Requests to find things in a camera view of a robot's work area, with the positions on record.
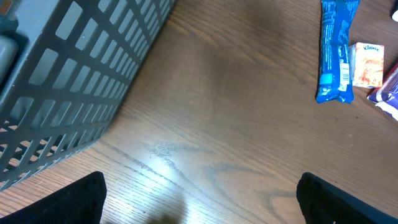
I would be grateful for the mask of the blue Oreo cookie pack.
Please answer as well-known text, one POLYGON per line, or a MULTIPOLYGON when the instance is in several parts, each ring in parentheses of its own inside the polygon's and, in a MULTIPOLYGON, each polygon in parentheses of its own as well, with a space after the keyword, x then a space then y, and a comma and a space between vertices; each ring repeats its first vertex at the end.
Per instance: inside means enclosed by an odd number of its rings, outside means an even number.
POLYGON ((360 0, 322 0, 317 103, 354 100, 349 30, 360 0))

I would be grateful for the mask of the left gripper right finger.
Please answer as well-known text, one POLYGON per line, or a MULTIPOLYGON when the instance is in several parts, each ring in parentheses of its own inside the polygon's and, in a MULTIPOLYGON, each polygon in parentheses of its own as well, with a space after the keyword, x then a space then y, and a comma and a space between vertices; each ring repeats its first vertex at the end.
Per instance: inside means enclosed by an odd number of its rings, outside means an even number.
POLYGON ((309 172, 302 174, 296 197, 307 224, 397 224, 397 218, 309 172))

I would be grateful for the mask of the small orange box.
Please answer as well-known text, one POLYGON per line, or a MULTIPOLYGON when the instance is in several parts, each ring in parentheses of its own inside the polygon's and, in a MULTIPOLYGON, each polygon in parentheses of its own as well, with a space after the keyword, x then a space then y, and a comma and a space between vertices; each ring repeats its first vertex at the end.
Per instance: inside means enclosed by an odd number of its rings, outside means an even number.
POLYGON ((352 84, 361 88, 379 88, 383 82, 384 46, 357 42, 349 46, 352 84))

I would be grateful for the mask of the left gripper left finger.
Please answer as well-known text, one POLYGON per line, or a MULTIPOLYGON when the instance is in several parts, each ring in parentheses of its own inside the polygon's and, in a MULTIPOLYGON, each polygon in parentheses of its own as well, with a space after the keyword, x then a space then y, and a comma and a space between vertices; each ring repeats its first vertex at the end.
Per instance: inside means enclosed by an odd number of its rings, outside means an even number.
POLYGON ((98 224, 101 220, 106 193, 104 175, 96 171, 1 218, 1 224, 98 224))

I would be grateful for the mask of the pink purple liners pack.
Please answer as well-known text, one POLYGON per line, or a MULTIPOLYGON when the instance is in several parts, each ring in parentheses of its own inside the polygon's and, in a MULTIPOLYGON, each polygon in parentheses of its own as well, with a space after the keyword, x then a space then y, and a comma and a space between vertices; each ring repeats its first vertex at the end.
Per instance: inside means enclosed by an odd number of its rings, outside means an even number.
POLYGON ((397 65, 395 65, 382 84, 367 97, 375 106, 397 120, 397 65))

